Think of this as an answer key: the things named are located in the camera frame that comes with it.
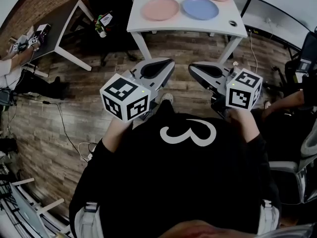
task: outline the black shirt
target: black shirt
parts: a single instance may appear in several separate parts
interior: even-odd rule
[[[185,133],[194,140],[179,137]],[[136,127],[115,153],[100,142],[69,216],[75,233],[76,213],[87,201],[98,202],[108,237],[157,238],[189,220],[256,233],[262,199],[280,208],[260,135],[247,144],[223,120],[173,114]]]

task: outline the white printed number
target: white printed number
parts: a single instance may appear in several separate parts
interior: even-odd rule
[[[160,130],[160,136],[161,138],[168,144],[178,144],[183,141],[185,141],[187,138],[191,138],[192,141],[197,144],[198,146],[204,147],[210,145],[214,139],[216,138],[216,128],[209,122],[204,121],[204,120],[198,120],[198,119],[186,119],[186,120],[191,120],[191,121],[196,121],[200,122],[204,125],[206,125],[210,129],[210,136],[207,139],[200,139],[190,128],[188,131],[186,131],[183,135],[177,136],[177,137],[170,137],[167,135],[167,131],[169,127],[163,127]]]

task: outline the hand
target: hand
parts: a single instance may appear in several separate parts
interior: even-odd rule
[[[35,50],[35,51],[37,51],[37,50],[38,50],[38,48],[41,46],[41,44],[40,44],[40,42],[39,42],[39,41],[37,41],[37,42],[36,42],[36,43],[34,43],[32,46],[33,46],[34,50]]]
[[[11,55],[11,56],[14,56],[14,55],[16,55],[17,53],[18,53],[18,51],[14,51],[13,50],[13,46],[14,45],[11,45],[11,47],[10,47],[10,49],[7,51],[7,55],[9,56],[9,55]]]

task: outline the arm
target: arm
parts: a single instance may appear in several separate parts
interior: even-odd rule
[[[8,54],[2,59],[2,61],[12,59],[16,54],[17,54],[17,52],[12,52],[12,53]]]
[[[105,200],[106,197],[111,196],[109,188],[116,185],[115,179],[109,179],[116,177],[117,155],[113,153],[131,125],[132,122],[123,123],[113,118],[103,139],[96,146],[69,205],[69,221],[73,234],[75,234],[74,222],[77,212],[85,207],[87,202],[101,202],[101,198]]]
[[[32,57],[33,50],[34,47],[32,46],[19,55],[16,55],[16,53],[11,53],[3,60],[0,60],[0,76],[8,75],[12,71],[20,68],[20,65],[23,65],[29,61]]]
[[[259,172],[258,178],[262,199],[270,200],[280,210],[281,203],[278,197],[278,188],[271,175],[266,153],[266,142],[260,135],[251,112],[247,110],[230,110],[229,114],[232,119],[239,123],[242,135],[248,143],[248,151],[250,152],[252,163],[254,163]]]
[[[31,46],[28,49],[26,49],[25,51],[23,51],[21,54],[18,54],[17,56],[12,58],[10,71],[14,70],[15,68],[17,68],[20,65],[25,64],[28,61],[30,61],[35,48],[36,47]]]
[[[231,118],[231,123],[235,123],[238,125],[247,143],[249,143],[260,134],[256,121],[254,120],[253,115],[250,111],[230,109],[229,117]]]
[[[131,126],[132,122],[124,123],[117,118],[113,118],[106,134],[103,137],[104,146],[112,153],[118,148],[126,130]]]
[[[298,91],[296,93],[293,93],[287,96],[286,98],[283,98],[281,100],[274,102],[271,106],[269,106],[266,110],[263,111],[262,119],[265,119],[266,117],[268,117],[270,114],[272,114],[275,111],[299,107],[303,105],[304,103],[305,103],[304,92]]]

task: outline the blue plate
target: blue plate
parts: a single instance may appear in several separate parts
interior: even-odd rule
[[[195,19],[208,20],[219,14],[219,8],[210,0],[184,0],[182,6]]]

